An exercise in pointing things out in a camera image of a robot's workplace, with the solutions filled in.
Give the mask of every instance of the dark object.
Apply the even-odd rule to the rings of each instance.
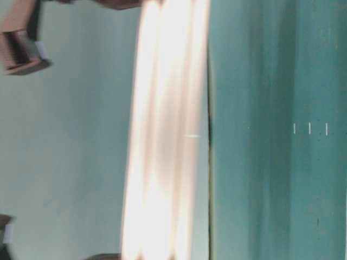
[[[121,260],[121,256],[119,253],[104,253],[101,255],[91,256],[85,260]]]
[[[5,233],[6,225],[11,222],[12,218],[7,215],[0,214],[0,235]],[[10,254],[6,244],[3,244],[0,236],[0,260],[11,260]]]
[[[8,252],[7,246],[5,245],[0,249],[0,260],[11,260],[10,254]]]
[[[41,0],[16,0],[0,27],[0,58],[8,75],[27,75],[50,66],[38,23]]]
[[[0,230],[5,230],[7,224],[12,220],[12,217],[0,214]]]
[[[103,6],[116,10],[140,7],[142,0],[95,0]]]

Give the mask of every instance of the blurred white object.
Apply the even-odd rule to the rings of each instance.
[[[189,260],[209,0],[148,0],[138,36],[123,260]]]

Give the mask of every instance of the dark edge line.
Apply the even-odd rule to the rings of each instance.
[[[208,247],[209,260],[213,259],[213,183],[212,183],[212,80],[210,48],[207,47],[207,109],[208,109]]]

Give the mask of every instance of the green wall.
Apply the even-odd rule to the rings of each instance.
[[[346,1],[212,1],[214,260],[344,259],[346,22]]]
[[[0,17],[11,3],[0,2]],[[119,251],[139,13],[46,3],[41,36],[54,65],[0,75],[0,212],[17,218],[14,260]],[[204,109],[196,260],[208,254]]]

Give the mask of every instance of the pale green wall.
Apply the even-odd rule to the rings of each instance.
[[[0,2],[1,17],[11,3]],[[119,251],[139,13],[47,3],[41,35],[54,65],[26,77],[0,74],[0,212],[17,217],[14,260]],[[197,260],[208,250],[203,118]]]

